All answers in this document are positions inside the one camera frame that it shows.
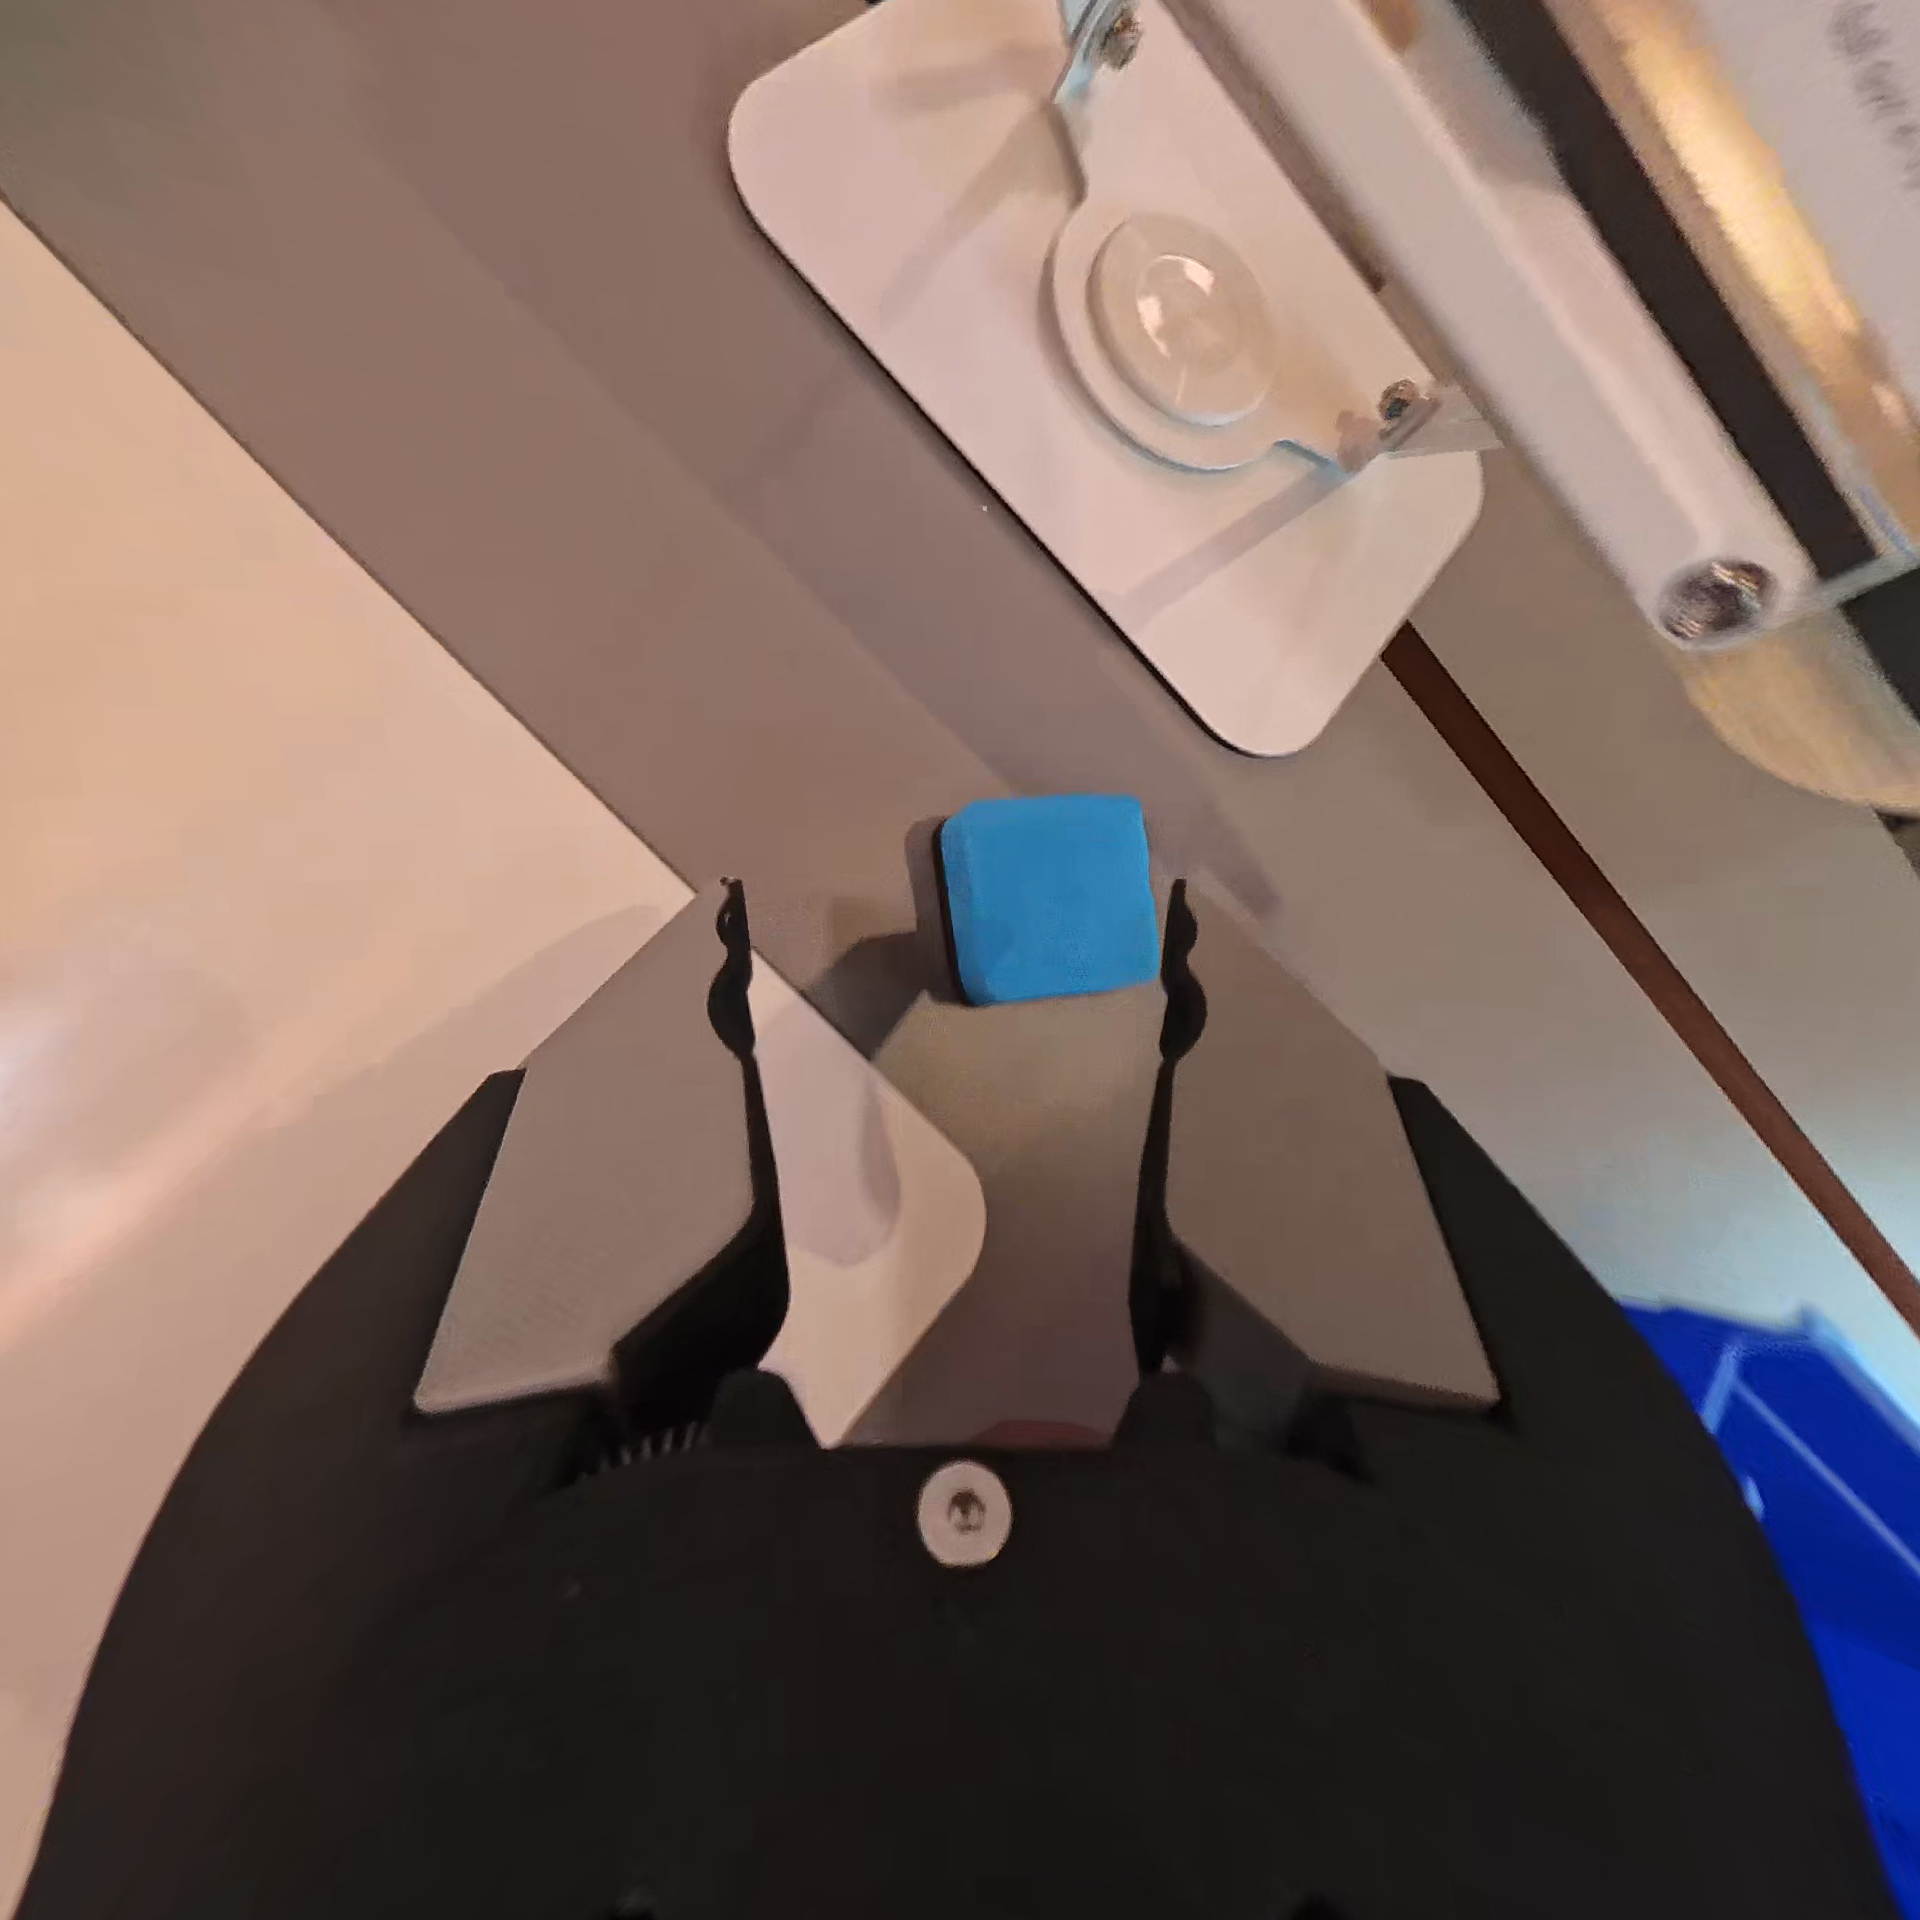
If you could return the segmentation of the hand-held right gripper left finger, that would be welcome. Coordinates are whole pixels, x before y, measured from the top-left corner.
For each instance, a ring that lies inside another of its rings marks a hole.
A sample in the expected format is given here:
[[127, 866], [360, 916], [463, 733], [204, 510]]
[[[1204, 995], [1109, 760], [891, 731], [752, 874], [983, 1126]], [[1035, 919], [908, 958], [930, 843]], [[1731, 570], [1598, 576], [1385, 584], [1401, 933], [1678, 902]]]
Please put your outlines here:
[[601, 1390], [701, 1420], [761, 1366], [792, 1288], [755, 974], [745, 886], [719, 880], [528, 1056], [423, 1415]]

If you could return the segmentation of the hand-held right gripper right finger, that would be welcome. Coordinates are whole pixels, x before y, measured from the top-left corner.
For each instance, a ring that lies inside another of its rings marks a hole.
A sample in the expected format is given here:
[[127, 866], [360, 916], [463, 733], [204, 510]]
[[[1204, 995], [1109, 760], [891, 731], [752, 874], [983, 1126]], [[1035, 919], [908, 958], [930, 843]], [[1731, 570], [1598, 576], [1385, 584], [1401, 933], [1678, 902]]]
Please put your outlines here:
[[1492, 1409], [1497, 1370], [1379, 1056], [1184, 877], [1158, 983], [1127, 1271], [1141, 1377], [1184, 1374], [1220, 1411]]

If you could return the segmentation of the blue eraser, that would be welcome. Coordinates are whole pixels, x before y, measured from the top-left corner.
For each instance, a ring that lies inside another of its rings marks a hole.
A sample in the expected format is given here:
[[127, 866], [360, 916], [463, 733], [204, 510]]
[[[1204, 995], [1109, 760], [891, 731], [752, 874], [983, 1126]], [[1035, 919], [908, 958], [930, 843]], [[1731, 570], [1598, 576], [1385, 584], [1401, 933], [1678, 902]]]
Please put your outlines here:
[[1134, 796], [978, 799], [938, 824], [932, 850], [966, 1004], [1106, 995], [1157, 976], [1160, 917]]

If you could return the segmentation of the white whiteboard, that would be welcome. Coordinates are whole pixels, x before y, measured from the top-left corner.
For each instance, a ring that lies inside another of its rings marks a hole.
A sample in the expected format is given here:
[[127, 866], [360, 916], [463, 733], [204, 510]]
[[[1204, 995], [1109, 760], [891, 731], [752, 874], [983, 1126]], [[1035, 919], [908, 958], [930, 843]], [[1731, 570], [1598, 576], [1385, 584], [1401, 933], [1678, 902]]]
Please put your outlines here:
[[693, 899], [3, 221], [3, 1795], [228, 1383]]

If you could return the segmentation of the large blue plastic bin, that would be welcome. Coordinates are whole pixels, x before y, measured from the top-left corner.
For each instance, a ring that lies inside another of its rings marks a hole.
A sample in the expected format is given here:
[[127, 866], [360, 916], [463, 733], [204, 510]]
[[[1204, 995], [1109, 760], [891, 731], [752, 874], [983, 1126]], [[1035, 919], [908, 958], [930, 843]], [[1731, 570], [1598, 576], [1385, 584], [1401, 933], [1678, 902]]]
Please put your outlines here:
[[1624, 1302], [1759, 1517], [1813, 1640], [1902, 1915], [1919, 1914], [1919, 1426], [1817, 1311]]

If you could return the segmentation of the white framed panel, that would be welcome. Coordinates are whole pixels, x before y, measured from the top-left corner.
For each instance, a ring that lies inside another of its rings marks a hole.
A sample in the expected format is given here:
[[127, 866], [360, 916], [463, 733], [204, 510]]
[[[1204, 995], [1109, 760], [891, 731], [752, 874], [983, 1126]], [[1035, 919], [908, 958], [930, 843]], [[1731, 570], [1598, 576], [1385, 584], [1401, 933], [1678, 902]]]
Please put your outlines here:
[[1671, 646], [1838, 612], [1917, 683], [1917, 3], [1182, 27]]

